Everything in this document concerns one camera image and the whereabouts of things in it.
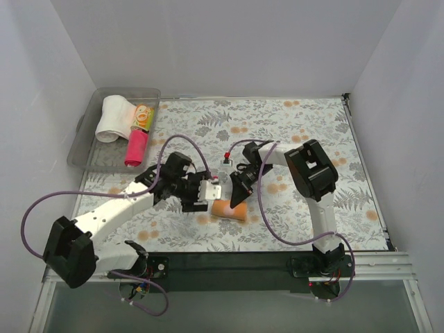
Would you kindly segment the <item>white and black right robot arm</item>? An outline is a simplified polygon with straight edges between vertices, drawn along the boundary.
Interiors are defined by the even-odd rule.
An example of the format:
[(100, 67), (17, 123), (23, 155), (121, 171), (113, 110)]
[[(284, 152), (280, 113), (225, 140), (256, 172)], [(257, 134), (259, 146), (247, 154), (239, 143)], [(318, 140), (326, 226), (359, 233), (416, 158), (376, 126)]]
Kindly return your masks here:
[[(311, 244), (312, 252), (307, 259), (298, 261), (306, 266), (305, 272), (321, 275), (338, 275), (345, 259), (344, 239), (338, 234), (334, 215), (334, 192), (339, 175), (321, 144), (311, 139), (301, 145), (282, 144), (273, 141), (244, 140), (242, 152), (248, 163), (238, 166), (230, 174), (232, 194), (230, 208), (234, 209), (253, 194), (257, 184), (259, 210), (268, 231), (278, 241), (288, 246)], [(314, 237), (309, 240), (290, 242), (272, 229), (262, 205), (262, 178), (274, 165), (287, 167), (299, 194), (309, 207)]]

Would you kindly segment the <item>red microfiber towel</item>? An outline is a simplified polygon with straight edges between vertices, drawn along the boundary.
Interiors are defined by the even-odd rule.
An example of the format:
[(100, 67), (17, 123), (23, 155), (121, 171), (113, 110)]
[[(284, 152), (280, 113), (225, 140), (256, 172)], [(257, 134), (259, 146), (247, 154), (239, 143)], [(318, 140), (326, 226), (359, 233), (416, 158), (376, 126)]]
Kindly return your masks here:
[(143, 130), (133, 130), (129, 136), (124, 164), (127, 167), (137, 167), (144, 161), (148, 133)]

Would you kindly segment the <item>orange blue patterned towel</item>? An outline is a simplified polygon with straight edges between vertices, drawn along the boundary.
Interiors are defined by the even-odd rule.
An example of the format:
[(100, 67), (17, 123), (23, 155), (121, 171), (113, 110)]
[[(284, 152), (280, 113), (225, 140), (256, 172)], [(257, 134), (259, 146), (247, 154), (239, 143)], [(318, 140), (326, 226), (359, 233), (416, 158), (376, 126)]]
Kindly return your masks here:
[(242, 202), (231, 208), (229, 200), (215, 200), (212, 203), (211, 214), (221, 218), (245, 221), (247, 219), (247, 204)]

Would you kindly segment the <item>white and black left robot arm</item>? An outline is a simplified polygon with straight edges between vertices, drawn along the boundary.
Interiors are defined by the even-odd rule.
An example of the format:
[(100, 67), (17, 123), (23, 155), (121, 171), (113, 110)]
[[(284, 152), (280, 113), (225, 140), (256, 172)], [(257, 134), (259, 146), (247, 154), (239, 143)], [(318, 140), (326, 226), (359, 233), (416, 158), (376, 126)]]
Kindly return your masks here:
[(72, 289), (95, 273), (146, 277), (148, 251), (143, 246), (134, 241), (99, 245), (125, 222), (170, 197), (180, 200), (183, 212), (207, 211), (209, 202), (221, 197), (221, 186), (210, 172), (191, 173), (190, 166), (190, 157), (174, 152), (138, 175), (118, 197), (72, 220), (60, 217), (52, 225), (44, 262)]

